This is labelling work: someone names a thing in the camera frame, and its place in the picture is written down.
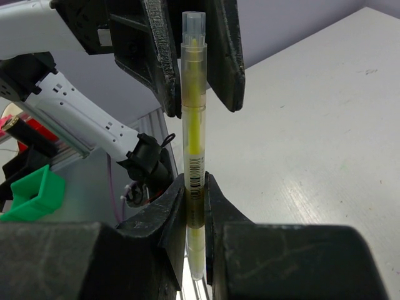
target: purple wire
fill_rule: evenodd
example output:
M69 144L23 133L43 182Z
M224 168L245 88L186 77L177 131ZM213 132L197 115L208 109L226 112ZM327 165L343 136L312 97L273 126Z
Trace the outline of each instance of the purple wire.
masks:
M113 172L111 170L111 156L108 153L107 153L107 176L108 176L108 186L109 186L111 205L112 205L112 210L114 212L114 217L118 223L121 223L123 220L121 216L118 214L117 203L114 197Z

